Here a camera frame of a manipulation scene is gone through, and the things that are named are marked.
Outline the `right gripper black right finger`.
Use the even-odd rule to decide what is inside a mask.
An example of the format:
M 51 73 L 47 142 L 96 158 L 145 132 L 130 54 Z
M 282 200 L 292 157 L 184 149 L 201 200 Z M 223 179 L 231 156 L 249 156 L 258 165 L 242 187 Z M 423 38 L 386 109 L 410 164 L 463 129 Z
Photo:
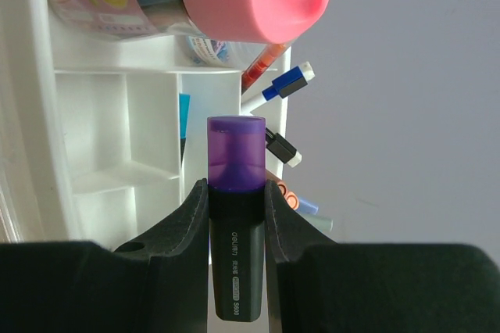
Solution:
M 271 332 L 496 332 L 499 269 L 455 243 L 337 243 L 266 183 Z

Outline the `purple black highlighter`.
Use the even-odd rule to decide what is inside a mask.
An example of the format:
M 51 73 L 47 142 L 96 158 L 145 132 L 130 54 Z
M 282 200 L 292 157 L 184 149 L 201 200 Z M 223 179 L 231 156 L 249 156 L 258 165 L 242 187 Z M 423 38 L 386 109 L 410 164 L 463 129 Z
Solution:
M 261 314 L 266 121 L 207 120 L 210 249 L 216 315 L 253 322 Z

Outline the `salmon tip white pen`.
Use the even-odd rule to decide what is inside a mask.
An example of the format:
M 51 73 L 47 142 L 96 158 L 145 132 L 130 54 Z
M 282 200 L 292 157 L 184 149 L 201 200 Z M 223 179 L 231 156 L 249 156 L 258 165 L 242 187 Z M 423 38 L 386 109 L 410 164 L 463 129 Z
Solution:
M 296 210 L 300 206 L 300 201 L 298 196 L 294 192 L 287 192 L 284 195 L 284 198 L 287 204 L 293 209 Z

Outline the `orange red pen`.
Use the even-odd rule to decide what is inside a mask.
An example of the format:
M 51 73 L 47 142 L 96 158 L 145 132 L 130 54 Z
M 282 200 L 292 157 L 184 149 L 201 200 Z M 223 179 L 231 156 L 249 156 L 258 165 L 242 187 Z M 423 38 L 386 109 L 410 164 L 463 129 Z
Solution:
M 241 75 L 241 93 L 244 94 L 292 45 L 292 41 L 284 44 L 267 45 L 245 69 Z

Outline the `blue cap white marker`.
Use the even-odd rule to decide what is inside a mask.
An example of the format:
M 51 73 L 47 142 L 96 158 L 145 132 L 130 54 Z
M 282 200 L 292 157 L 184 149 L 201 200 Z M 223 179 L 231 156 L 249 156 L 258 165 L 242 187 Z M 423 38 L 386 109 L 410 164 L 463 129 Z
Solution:
M 267 88 L 244 101 L 241 104 L 241 114 L 247 115 L 276 97 L 281 99 L 287 98 L 289 95 L 306 87 L 315 76 L 310 62 L 304 62 L 295 66 L 273 79 Z

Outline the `black cap white marker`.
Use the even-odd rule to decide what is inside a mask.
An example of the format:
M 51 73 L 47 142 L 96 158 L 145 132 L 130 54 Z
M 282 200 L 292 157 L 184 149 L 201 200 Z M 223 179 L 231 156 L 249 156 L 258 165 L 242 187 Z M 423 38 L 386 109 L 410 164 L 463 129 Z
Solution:
M 266 148 L 289 167 L 296 167 L 302 161 L 302 154 L 281 134 L 269 128 L 266 128 Z

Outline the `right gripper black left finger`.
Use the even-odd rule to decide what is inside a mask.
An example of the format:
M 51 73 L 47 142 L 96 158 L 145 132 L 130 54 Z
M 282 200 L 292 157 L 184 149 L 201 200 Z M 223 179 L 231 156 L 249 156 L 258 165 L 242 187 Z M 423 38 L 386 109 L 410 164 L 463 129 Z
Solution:
M 108 250 L 94 242 L 1 247 L 4 332 L 204 332 L 208 326 L 208 186 Z

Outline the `blue black highlighter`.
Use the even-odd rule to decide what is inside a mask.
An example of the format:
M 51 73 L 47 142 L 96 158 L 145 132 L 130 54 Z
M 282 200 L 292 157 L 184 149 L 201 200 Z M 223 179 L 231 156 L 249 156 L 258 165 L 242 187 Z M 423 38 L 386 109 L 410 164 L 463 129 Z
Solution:
M 184 161 L 184 151 L 187 139 L 188 117 L 190 111 L 191 96 L 179 94 L 179 121 L 180 121 L 180 161 Z

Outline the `clear jar of paperclips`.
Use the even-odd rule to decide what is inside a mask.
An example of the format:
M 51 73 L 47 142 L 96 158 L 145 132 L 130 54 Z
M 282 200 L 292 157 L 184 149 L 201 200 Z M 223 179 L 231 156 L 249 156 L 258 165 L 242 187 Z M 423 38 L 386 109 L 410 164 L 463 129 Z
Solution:
M 228 41 L 187 36 L 185 43 L 186 54 L 196 65 L 229 68 L 238 66 Z

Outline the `light blue white pen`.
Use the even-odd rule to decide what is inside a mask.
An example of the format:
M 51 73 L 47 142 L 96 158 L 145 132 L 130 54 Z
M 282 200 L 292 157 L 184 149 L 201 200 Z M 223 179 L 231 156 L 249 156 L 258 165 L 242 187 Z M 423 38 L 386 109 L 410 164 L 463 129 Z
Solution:
M 296 211 L 298 213 L 317 215 L 319 210 L 320 208 L 317 204 L 310 202 L 300 196 L 298 197 L 298 207 L 296 208 Z

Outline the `pink white marker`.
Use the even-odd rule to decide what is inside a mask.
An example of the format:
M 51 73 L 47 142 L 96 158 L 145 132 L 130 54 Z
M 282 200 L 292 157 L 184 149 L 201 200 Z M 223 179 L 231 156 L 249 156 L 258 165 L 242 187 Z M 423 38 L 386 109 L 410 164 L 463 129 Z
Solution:
M 278 188 L 280 189 L 280 192 L 281 192 L 282 196 L 285 196 L 288 193 L 288 187 L 287 187 L 287 185 L 277 175 L 275 175 L 274 173 L 270 172 L 269 170 L 266 170 L 266 178 L 268 180 L 274 181 L 277 184 Z

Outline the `white plastic drawer organizer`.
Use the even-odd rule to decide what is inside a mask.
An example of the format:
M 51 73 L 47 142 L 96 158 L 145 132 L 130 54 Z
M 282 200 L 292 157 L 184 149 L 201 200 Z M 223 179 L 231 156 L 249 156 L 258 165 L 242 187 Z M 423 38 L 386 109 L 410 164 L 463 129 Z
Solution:
M 206 120 L 238 115 L 291 62 L 241 93 L 238 66 L 194 64 L 189 35 L 116 39 L 48 0 L 1 0 L 1 240 L 92 240 L 114 249 L 175 210 L 206 174 Z M 179 94 L 191 96 L 180 161 Z

